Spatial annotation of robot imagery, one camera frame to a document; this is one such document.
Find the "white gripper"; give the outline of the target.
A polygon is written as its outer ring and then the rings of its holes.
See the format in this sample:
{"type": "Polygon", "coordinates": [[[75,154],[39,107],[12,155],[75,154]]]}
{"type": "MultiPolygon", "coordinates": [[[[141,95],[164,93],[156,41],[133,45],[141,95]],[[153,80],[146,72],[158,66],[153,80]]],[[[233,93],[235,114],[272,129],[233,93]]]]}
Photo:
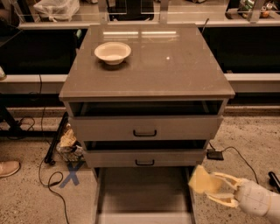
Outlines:
{"type": "Polygon", "coordinates": [[[230,187],[237,187],[232,193],[207,193],[206,196],[223,206],[239,208],[246,214],[265,216],[270,208],[271,192],[256,182],[234,177],[221,172],[213,172],[216,178],[223,180],[230,187]]]}

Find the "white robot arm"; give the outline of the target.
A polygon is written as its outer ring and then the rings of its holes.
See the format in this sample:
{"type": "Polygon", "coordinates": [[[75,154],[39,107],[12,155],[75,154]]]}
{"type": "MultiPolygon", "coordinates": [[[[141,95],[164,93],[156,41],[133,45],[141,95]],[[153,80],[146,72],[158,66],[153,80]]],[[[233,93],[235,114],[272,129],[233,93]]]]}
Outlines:
{"type": "Polygon", "coordinates": [[[206,196],[223,206],[239,208],[246,214],[265,217],[271,224],[280,224],[280,194],[252,180],[236,178],[221,172],[210,174],[212,187],[206,196]]]}

